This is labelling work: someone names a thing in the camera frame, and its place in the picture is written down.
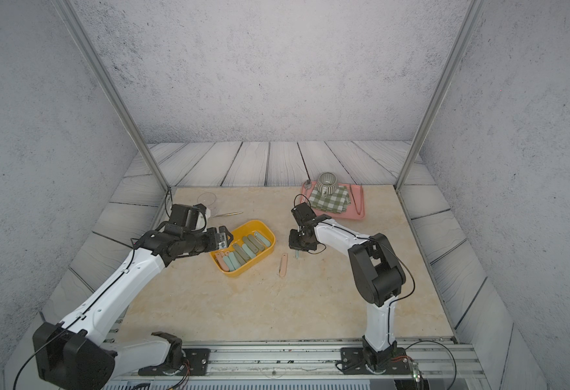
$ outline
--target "metal frame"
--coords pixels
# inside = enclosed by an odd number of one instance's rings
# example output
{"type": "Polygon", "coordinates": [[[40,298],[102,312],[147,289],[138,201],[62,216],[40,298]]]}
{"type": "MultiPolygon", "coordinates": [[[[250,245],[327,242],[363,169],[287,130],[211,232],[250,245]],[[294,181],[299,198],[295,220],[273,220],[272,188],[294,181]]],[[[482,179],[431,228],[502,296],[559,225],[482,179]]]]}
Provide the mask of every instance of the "metal frame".
{"type": "Polygon", "coordinates": [[[471,4],[467,10],[467,15],[465,15],[463,24],[458,31],[458,36],[454,41],[450,55],[445,61],[443,73],[441,73],[441,77],[439,77],[439,81],[437,82],[437,88],[432,94],[432,98],[430,99],[426,112],[423,114],[423,118],[419,124],[419,129],[417,129],[417,133],[415,133],[413,142],[411,142],[410,149],[406,155],[404,165],[400,170],[400,175],[398,175],[398,180],[395,183],[395,191],[398,193],[404,186],[408,173],[415,163],[415,159],[423,146],[423,142],[426,140],[426,136],[428,136],[430,127],[437,116],[437,111],[439,107],[441,107],[445,94],[452,83],[452,77],[454,76],[454,73],[456,73],[456,69],[463,58],[463,54],[465,53],[471,36],[473,35],[473,31],[480,20],[485,3],[486,0],[471,0],[471,4]]]}
{"type": "MultiPolygon", "coordinates": [[[[457,378],[484,379],[484,371],[473,346],[454,344],[449,339],[433,339],[449,348],[457,363],[457,378]]],[[[422,338],[399,338],[398,345],[409,346],[422,338]]],[[[361,340],[320,341],[237,341],[237,342],[184,342],[184,347],[210,348],[207,375],[195,380],[213,379],[412,379],[410,375],[346,376],[335,367],[341,359],[340,348],[360,347],[361,340]]],[[[420,343],[408,350],[419,364],[426,379],[451,378],[452,358],[445,348],[433,343],[420,343]]],[[[114,378],[113,381],[136,380],[136,373],[114,378]]],[[[139,377],[144,382],[161,379],[139,377]]]]}
{"type": "Polygon", "coordinates": [[[87,37],[83,25],[79,21],[72,4],[70,4],[69,0],[52,0],[52,2],[53,5],[55,5],[55,9],[58,14],[60,14],[61,19],[64,21],[66,28],[68,28],[68,32],[73,37],[74,42],[77,44],[77,47],[83,54],[83,57],[86,59],[87,64],[96,76],[103,92],[105,92],[109,102],[114,107],[114,110],[118,114],[120,121],[122,121],[127,133],[129,133],[133,143],[135,143],[138,151],[142,157],[144,157],[146,165],[150,168],[152,174],[155,175],[159,185],[161,185],[164,191],[167,191],[170,188],[170,184],[168,184],[165,176],[159,169],[159,166],[145,143],[144,138],[140,134],[137,125],[127,110],[123,99],[120,97],[120,94],[118,94],[116,87],[111,81],[111,77],[102,65],[102,61],[98,54],[96,54],[94,46],[92,46],[92,42],[87,37]]]}

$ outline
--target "black cable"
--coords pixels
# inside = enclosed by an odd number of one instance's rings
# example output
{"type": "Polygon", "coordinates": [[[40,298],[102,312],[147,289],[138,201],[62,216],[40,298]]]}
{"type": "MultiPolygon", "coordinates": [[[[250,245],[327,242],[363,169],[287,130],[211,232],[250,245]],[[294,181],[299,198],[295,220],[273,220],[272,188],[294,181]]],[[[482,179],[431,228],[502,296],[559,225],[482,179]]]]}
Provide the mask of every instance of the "black cable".
{"type": "Polygon", "coordinates": [[[410,275],[410,279],[413,281],[413,290],[410,290],[410,292],[405,295],[405,296],[401,296],[398,299],[396,299],[395,301],[393,301],[393,303],[397,302],[397,301],[401,301],[401,300],[405,300],[406,298],[408,298],[409,296],[413,295],[413,292],[415,292],[415,278],[413,277],[413,274],[410,272],[410,269],[408,269],[408,267],[406,266],[406,264],[404,264],[400,259],[398,259],[398,261],[400,262],[400,264],[402,264],[402,266],[408,271],[408,274],[410,275]]]}
{"type": "Polygon", "coordinates": [[[448,351],[448,353],[450,354],[450,356],[452,357],[452,362],[454,362],[454,379],[452,379],[452,383],[450,383],[450,386],[446,389],[446,390],[450,390],[452,388],[452,386],[454,386],[454,382],[456,382],[456,375],[458,374],[458,367],[456,366],[456,359],[454,359],[454,355],[452,354],[452,351],[450,351],[449,348],[445,347],[445,345],[441,344],[441,343],[437,343],[437,341],[434,340],[421,340],[421,341],[416,341],[413,344],[409,345],[408,347],[404,348],[404,351],[406,351],[408,348],[414,346],[415,344],[419,344],[419,343],[435,343],[435,344],[439,344],[440,346],[444,347],[446,351],[448,351]]]}
{"type": "Polygon", "coordinates": [[[185,375],[183,376],[183,379],[179,380],[174,386],[172,387],[166,387],[167,390],[176,390],[177,388],[179,388],[183,382],[185,382],[185,380],[187,380],[187,382],[189,382],[189,362],[187,362],[187,365],[185,365],[185,371],[187,371],[185,373],[185,375]]]}
{"type": "Polygon", "coordinates": [[[307,252],[307,253],[308,254],[320,254],[320,253],[324,252],[326,250],[326,244],[321,243],[321,242],[320,242],[320,244],[322,244],[324,246],[324,249],[320,250],[320,252],[315,252],[315,253],[307,252]]]}
{"type": "MultiPolygon", "coordinates": [[[[129,269],[129,267],[133,263],[133,259],[135,258],[135,244],[133,243],[134,239],[135,238],[130,238],[131,247],[133,248],[133,253],[131,254],[131,260],[129,261],[129,264],[126,266],[125,270],[129,269]]],[[[83,314],[85,314],[88,310],[90,310],[92,308],[92,306],[94,306],[94,303],[96,303],[97,300],[99,300],[103,295],[105,295],[107,290],[109,290],[109,288],[111,288],[111,286],[113,286],[114,283],[116,283],[118,281],[118,279],[122,278],[124,274],[125,274],[124,272],[120,273],[120,275],[118,275],[118,277],[113,282],[111,282],[111,284],[109,286],[107,286],[107,288],[105,288],[105,290],[103,290],[99,294],[99,296],[96,297],[96,299],[87,307],[87,309],[85,309],[85,311],[83,311],[83,314]]]]}
{"type": "Polygon", "coordinates": [[[330,227],[334,227],[334,228],[337,228],[337,229],[341,229],[341,230],[343,230],[343,231],[346,231],[346,232],[350,233],[351,235],[353,235],[354,238],[359,238],[359,240],[370,240],[370,241],[373,241],[373,242],[377,243],[378,245],[382,246],[383,248],[385,248],[386,250],[390,251],[391,254],[394,255],[395,258],[398,259],[398,261],[400,262],[400,264],[402,264],[402,266],[408,271],[408,274],[410,275],[410,279],[413,281],[413,290],[411,290],[411,292],[409,292],[407,295],[405,295],[405,296],[403,296],[403,297],[400,297],[400,298],[396,299],[396,300],[393,301],[393,302],[401,301],[401,300],[406,299],[406,298],[408,298],[409,296],[413,295],[413,293],[415,292],[415,278],[413,277],[413,273],[410,271],[410,269],[408,269],[408,267],[406,266],[406,264],[404,264],[404,262],[401,261],[400,258],[398,258],[398,256],[395,254],[395,252],[394,252],[393,250],[391,250],[391,248],[387,247],[386,245],[383,245],[381,242],[379,242],[378,240],[375,240],[375,239],[372,238],[372,237],[358,237],[356,234],[352,233],[350,230],[344,229],[344,228],[342,228],[342,227],[335,226],[335,225],[331,225],[330,223],[327,223],[327,222],[319,222],[319,223],[323,223],[323,224],[328,225],[328,226],[330,226],[330,227]]]}
{"type": "Polygon", "coordinates": [[[307,200],[307,202],[309,203],[309,205],[311,205],[311,201],[309,200],[309,198],[307,198],[307,196],[306,196],[305,194],[299,193],[298,195],[296,195],[296,196],[294,197],[294,207],[296,207],[296,199],[297,199],[298,197],[304,197],[304,198],[307,200]]]}
{"type": "MultiPolygon", "coordinates": [[[[133,243],[133,240],[135,238],[131,238],[131,247],[133,249],[133,254],[131,255],[131,261],[129,261],[129,264],[126,266],[125,269],[129,269],[129,267],[131,266],[131,264],[133,263],[133,259],[135,258],[135,244],[133,243]]],[[[105,293],[107,292],[107,290],[109,290],[109,288],[111,286],[114,285],[114,283],[116,283],[118,281],[118,279],[120,279],[125,273],[122,272],[113,282],[111,282],[111,284],[109,286],[107,286],[107,288],[105,288],[105,290],[103,290],[101,292],[101,294],[99,296],[96,297],[96,299],[87,307],[87,309],[85,309],[82,314],[85,314],[88,310],[90,310],[92,308],[92,306],[94,306],[94,303],[96,303],[96,301],[98,301],[103,295],[105,295],[105,293]]],[[[44,343],[44,345],[40,348],[38,348],[38,350],[36,350],[33,355],[31,355],[29,357],[29,359],[27,359],[23,366],[20,368],[20,370],[18,370],[18,373],[16,374],[16,377],[14,379],[14,386],[12,387],[13,390],[16,390],[16,382],[18,381],[18,377],[20,376],[21,372],[23,372],[24,367],[27,365],[27,363],[29,363],[29,361],[31,359],[33,359],[33,357],[35,355],[37,355],[44,347],[46,347],[48,344],[50,344],[51,342],[53,342],[56,338],[60,337],[62,334],[64,334],[65,332],[68,331],[68,329],[77,323],[77,321],[79,321],[81,319],[81,316],[77,317],[76,320],[73,321],[73,323],[71,323],[70,325],[68,325],[67,327],[64,328],[64,330],[62,330],[61,332],[57,333],[57,335],[55,335],[52,339],[50,339],[49,341],[47,341],[46,343],[44,343]]]]}
{"type": "Polygon", "coordinates": [[[20,376],[21,372],[23,372],[24,367],[27,365],[27,363],[29,363],[29,361],[31,359],[33,359],[33,357],[35,355],[37,355],[40,351],[42,351],[42,349],[44,349],[48,344],[51,344],[53,341],[55,341],[56,338],[60,337],[61,335],[63,335],[65,332],[68,331],[68,328],[70,328],[72,325],[74,325],[77,321],[79,321],[81,319],[81,317],[77,317],[76,320],[73,321],[73,323],[71,323],[70,325],[68,325],[67,327],[65,327],[61,332],[57,333],[54,337],[52,337],[49,341],[45,342],[42,347],[38,348],[33,355],[31,355],[29,357],[29,359],[27,359],[24,363],[23,366],[20,368],[20,370],[18,370],[18,372],[16,373],[16,377],[14,378],[14,386],[12,386],[12,390],[16,390],[16,383],[18,382],[18,377],[20,376]]]}
{"type": "Polygon", "coordinates": [[[167,211],[167,196],[168,195],[170,195],[170,202],[172,202],[172,190],[170,189],[170,187],[168,187],[168,191],[166,192],[166,197],[164,198],[164,210],[166,211],[168,218],[170,218],[170,213],[167,211]]]}

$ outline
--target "white wooden plank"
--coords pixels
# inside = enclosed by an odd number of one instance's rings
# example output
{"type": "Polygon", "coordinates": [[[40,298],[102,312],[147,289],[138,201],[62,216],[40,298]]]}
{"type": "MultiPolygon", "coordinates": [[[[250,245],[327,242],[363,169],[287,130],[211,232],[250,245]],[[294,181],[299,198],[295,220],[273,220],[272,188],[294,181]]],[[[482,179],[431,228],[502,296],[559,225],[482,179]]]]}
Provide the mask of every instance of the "white wooden plank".
{"type": "Polygon", "coordinates": [[[469,241],[433,262],[431,267],[451,322],[456,325],[484,282],[484,269],[469,241]]]}
{"type": "Polygon", "coordinates": [[[357,184],[395,184],[395,176],[352,141],[326,142],[357,184]]]}
{"type": "Polygon", "coordinates": [[[473,345],[492,389],[501,384],[512,328],[508,310],[486,280],[456,331],[461,342],[473,345]]]}
{"type": "Polygon", "coordinates": [[[120,181],[109,201],[130,205],[159,206],[164,196],[153,175],[125,177],[120,181]]]}
{"type": "Polygon", "coordinates": [[[436,185],[405,185],[400,195],[411,218],[421,218],[450,209],[436,185]]]}
{"type": "Polygon", "coordinates": [[[96,290],[125,261],[130,251],[128,246],[92,233],[77,252],[70,268],[96,290]]]}
{"type": "MultiPolygon", "coordinates": [[[[164,143],[156,144],[150,147],[152,156],[155,158],[157,163],[163,162],[166,158],[170,157],[172,153],[179,150],[184,144],[182,142],[164,143]]],[[[131,161],[131,165],[127,169],[125,176],[138,176],[138,175],[150,175],[152,174],[151,169],[146,165],[144,158],[138,152],[136,156],[131,161]]]]}
{"type": "Polygon", "coordinates": [[[187,175],[205,153],[211,149],[214,142],[194,142],[177,150],[163,163],[159,169],[166,177],[170,185],[178,185],[183,176],[187,175]]]}
{"type": "MultiPolygon", "coordinates": [[[[31,322],[31,325],[24,333],[23,338],[20,340],[14,352],[9,357],[8,362],[5,364],[5,384],[8,389],[14,386],[14,380],[18,370],[23,366],[24,362],[34,353],[33,349],[33,332],[35,332],[40,325],[42,319],[38,314],[31,322]]],[[[35,390],[58,390],[54,384],[43,381],[38,376],[38,367],[35,359],[27,363],[18,377],[16,389],[35,389],[35,390]]]]}
{"type": "Polygon", "coordinates": [[[156,207],[107,203],[92,231],[131,245],[131,238],[149,230],[156,213],[156,207]]]}
{"type": "Polygon", "coordinates": [[[56,324],[72,310],[78,308],[90,295],[92,295],[92,290],[69,269],[62,277],[60,284],[55,287],[51,298],[46,301],[42,314],[46,322],[56,324]]]}
{"type": "Polygon", "coordinates": [[[301,185],[309,178],[297,142],[270,142],[267,185],[301,185]]]}
{"type": "Polygon", "coordinates": [[[239,149],[222,186],[265,185],[269,142],[244,142],[239,149]]]}
{"type": "Polygon", "coordinates": [[[179,186],[217,187],[233,164],[241,142],[216,142],[180,181],[179,186]]]}
{"type": "MultiPolygon", "coordinates": [[[[355,141],[354,143],[395,177],[400,175],[409,148],[404,141],[355,141]]],[[[428,172],[428,168],[422,164],[421,158],[418,160],[420,163],[413,164],[406,178],[406,184],[434,184],[435,181],[428,172]]]]}
{"type": "Polygon", "coordinates": [[[513,327],[506,368],[501,379],[501,390],[515,389],[547,390],[545,375],[516,325],[513,327]]]}
{"type": "Polygon", "coordinates": [[[354,141],[367,154],[398,176],[406,158],[407,147],[401,141],[354,141]]]}
{"type": "Polygon", "coordinates": [[[429,262],[448,253],[466,239],[451,211],[413,220],[421,247],[429,262]]]}
{"type": "Polygon", "coordinates": [[[324,172],[332,172],[337,176],[339,183],[354,183],[348,171],[344,169],[325,142],[304,141],[298,142],[298,145],[311,180],[317,180],[324,172]]]}

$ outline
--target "pink tray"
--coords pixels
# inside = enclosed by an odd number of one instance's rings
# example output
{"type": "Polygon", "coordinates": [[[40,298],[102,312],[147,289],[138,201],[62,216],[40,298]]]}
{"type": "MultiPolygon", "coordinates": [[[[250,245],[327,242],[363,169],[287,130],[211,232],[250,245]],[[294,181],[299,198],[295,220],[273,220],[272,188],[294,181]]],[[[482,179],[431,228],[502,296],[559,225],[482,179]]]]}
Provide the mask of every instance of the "pink tray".
{"type": "MultiPolygon", "coordinates": [[[[317,182],[311,182],[311,188],[308,190],[304,190],[304,184],[300,187],[300,193],[304,194],[307,198],[311,196],[313,189],[315,188],[315,184],[317,182]]],[[[344,186],[348,189],[350,194],[350,205],[348,208],[345,209],[345,212],[341,214],[336,213],[328,213],[323,212],[321,210],[313,208],[313,211],[317,215],[326,214],[331,216],[332,218],[345,218],[349,220],[361,220],[365,218],[365,202],[363,201],[363,186],[358,184],[343,184],[339,183],[339,185],[344,186]]]]}

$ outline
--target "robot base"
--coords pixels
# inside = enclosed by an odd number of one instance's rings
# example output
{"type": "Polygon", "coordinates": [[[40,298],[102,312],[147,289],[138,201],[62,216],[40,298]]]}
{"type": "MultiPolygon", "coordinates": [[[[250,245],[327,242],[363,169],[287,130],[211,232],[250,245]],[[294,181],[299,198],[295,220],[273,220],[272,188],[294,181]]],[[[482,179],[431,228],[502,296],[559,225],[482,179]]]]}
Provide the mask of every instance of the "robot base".
{"type": "Polygon", "coordinates": [[[408,359],[393,361],[400,356],[406,356],[406,351],[398,347],[397,342],[394,341],[384,351],[376,352],[364,338],[362,348],[341,349],[341,371],[346,375],[363,375],[370,372],[376,375],[411,375],[413,369],[408,359]]]}
{"type": "MultiPolygon", "coordinates": [[[[207,374],[207,365],[209,364],[209,348],[183,348],[184,361],[189,363],[191,376],[204,376],[207,374]]],[[[171,376],[185,375],[185,366],[181,366],[179,370],[172,368],[169,364],[162,363],[158,366],[144,367],[138,370],[140,376],[171,376]]]]}

